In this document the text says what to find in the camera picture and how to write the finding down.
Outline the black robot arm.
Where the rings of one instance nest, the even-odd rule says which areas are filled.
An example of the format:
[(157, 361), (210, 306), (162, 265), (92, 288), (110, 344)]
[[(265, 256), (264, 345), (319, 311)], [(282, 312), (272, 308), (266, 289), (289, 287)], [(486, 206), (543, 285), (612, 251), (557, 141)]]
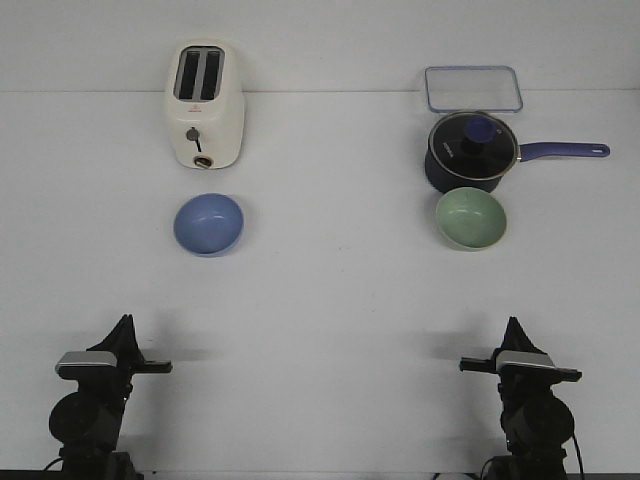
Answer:
[(501, 344), (487, 359), (463, 357), (462, 371), (499, 377), (500, 427), (506, 455), (485, 461), (481, 479), (566, 479), (564, 444), (575, 438), (575, 419), (552, 387), (582, 378), (577, 369), (561, 368), (534, 345), (515, 316)]
[(131, 455), (117, 444), (136, 374), (168, 374), (169, 361), (151, 361), (139, 348), (134, 318), (125, 314), (98, 344), (69, 351), (54, 370), (77, 390), (53, 407), (49, 431), (61, 443), (66, 479), (142, 479)]

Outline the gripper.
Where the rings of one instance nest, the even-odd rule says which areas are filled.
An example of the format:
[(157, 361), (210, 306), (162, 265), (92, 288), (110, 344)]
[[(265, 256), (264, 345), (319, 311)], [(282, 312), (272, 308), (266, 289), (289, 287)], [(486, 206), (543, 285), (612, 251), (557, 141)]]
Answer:
[[(102, 395), (130, 395), (132, 378), (136, 374), (168, 374), (170, 361), (147, 360), (140, 351), (134, 317), (124, 314), (102, 341), (102, 349), (88, 349), (89, 384)], [(116, 353), (107, 350), (120, 350)]]
[(462, 357), (459, 361), (461, 371), (495, 374), (500, 377), (502, 395), (542, 395), (549, 392), (554, 385), (569, 382), (576, 383), (581, 379), (581, 372), (571, 368), (555, 365), (554, 370), (533, 369), (524, 367), (507, 367), (496, 370), (496, 356), (503, 350), (535, 351), (536, 347), (525, 333), (519, 320), (511, 316), (501, 343), (488, 359)]

